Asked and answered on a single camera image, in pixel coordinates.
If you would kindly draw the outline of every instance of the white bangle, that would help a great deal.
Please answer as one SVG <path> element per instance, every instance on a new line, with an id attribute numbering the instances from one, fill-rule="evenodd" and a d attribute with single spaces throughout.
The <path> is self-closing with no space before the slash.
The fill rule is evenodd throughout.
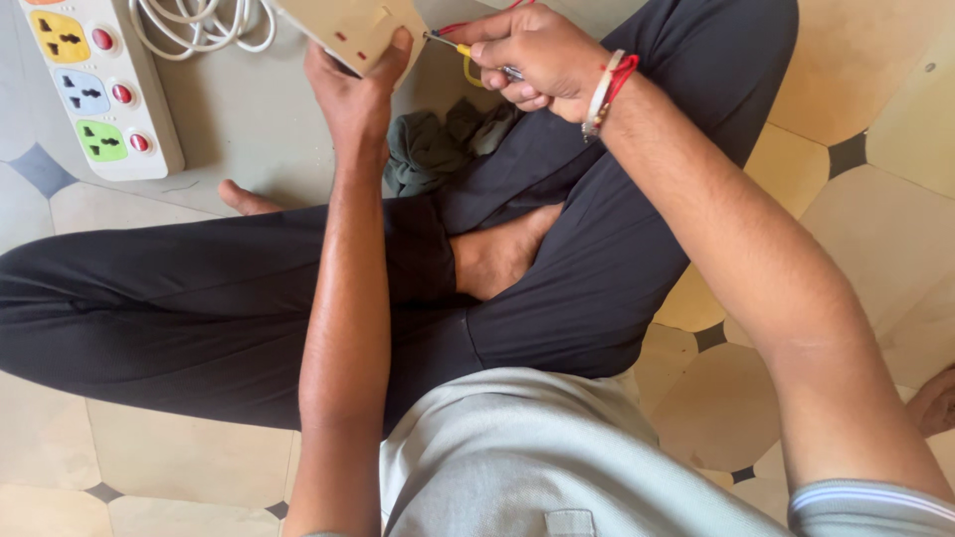
<path id="1" fill-rule="evenodd" d="M 606 92 L 610 89 L 610 80 L 613 79 L 613 70 L 617 69 L 623 57 L 623 49 L 619 49 L 616 53 L 613 53 L 613 56 L 610 57 L 610 61 L 606 64 L 604 75 L 601 76 L 600 82 L 597 84 L 597 91 L 594 92 L 594 97 L 590 99 L 590 109 L 587 111 L 587 119 L 584 121 L 584 124 L 581 125 L 581 130 L 584 133 L 584 143 L 589 142 L 590 137 L 600 134 L 597 116 L 600 114 L 601 108 L 604 105 Z"/>

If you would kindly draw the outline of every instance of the black trousers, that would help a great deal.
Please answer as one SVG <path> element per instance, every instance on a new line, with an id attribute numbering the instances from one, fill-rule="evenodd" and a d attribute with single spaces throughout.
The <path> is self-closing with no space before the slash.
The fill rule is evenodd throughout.
<path id="1" fill-rule="evenodd" d="M 640 71 L 742 166 L 796 28 L 796 0 L 651 0 L 604 45 L 639 54 Z M 515 286 L 484 303 L 457 300 L 449 235 L 559 202 Z M 606 149 L 546 111 L 434 195 L 384 206 L 386 433 L 428 390 L 482 369 L 625 371 L 689 262 Z M 12 250 L 0 258 L 0 369 L 86 397 L 297 428 L 327 213 L 76 233 Z"/>

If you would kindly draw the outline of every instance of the extension board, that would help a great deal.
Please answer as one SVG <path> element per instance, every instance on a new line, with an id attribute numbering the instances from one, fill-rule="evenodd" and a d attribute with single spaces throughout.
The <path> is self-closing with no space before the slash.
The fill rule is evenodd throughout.
<path id="1" fill-rule="evenodd" d="M 412 0 L 266 0 L 325 51 L 364 76 L 392 43 L 402 26 L 414 38 L 408 69 L 394 85 L 401 85 L 421 49 L 428 26 L 414 9 Z"/>
<path id="2" fill-rule="evenodd" d="M 161 179 L 184 160 L 152 55 L 124 0 L 20 0 L 86 160 L 109 181 Z"/>

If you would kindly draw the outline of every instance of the t-shirt sleeve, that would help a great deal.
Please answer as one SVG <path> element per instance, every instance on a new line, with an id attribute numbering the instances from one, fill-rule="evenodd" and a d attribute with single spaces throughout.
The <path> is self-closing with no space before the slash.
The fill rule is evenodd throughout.
<path id="1" fill-rule="evenodd" d="M 789 528 L 800 537 L 952 536 L 955 505 L 888 483 L 831 480 L 796 491 Z"/>

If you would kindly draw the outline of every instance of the white cable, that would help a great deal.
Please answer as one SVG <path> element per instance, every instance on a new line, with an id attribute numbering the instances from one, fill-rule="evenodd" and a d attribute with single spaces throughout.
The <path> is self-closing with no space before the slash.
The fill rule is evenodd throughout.
<path id="1" fill-rule="evenodd" d="M 262 4 L 262 8 L 268 16 L 268 36 L 265 38 L 265 41 L 258 45 L 250 45 L 240 38 L 248 30 L 253 2 Z M 133 30 L 136 31 L 139 40 L 159 57 L 179 61 L 184 60 L 194 53 L 211 53 L 223 49 L 232 43 L 238 44 L 251 53 L 264 51 L 272 44 L 272 41 L 275 40 L 275 13 L 272 11 L 272 8 L 264 0 L 235 0 L 235 3 L 235 18 L 232 21 L 232 26 L 228 28 L 219 20 L 219 17 L 216 16 L 216 8 L 219 6 L 220 0 L 210 0 L 208 4 L 206 4 L 206 0 L 196 0 L 196 14 L 189 12 L 183 0 L 176 0 L 176 7 L 179 8 L 180 14 L 167 11 L 166 8 L 159 5 L 158 0 L 129 0 L 129 12 L 133 22 Z M 153 24 L 156 25 L 156 28 L 158 28 L 160 32 L 164 33 L 185 50 L 179 54 L 170 54 L 161 51 L 153 44 L 149 38 L 146 37 L 146 32 L 142 28 L 142 20 L 139 17 L 139 7 L 142 7 L 142 10 L 146 12 L 146 15 L 153 21 Z M 188 25 L 192 28 L 192 38 L 186 41 L 177 33 L 170 30 L 162 18 L 174 23 Z M 205 28 L 206 21 L 211 21 L 215 29 L 221 34 L 208 32 Z"/>

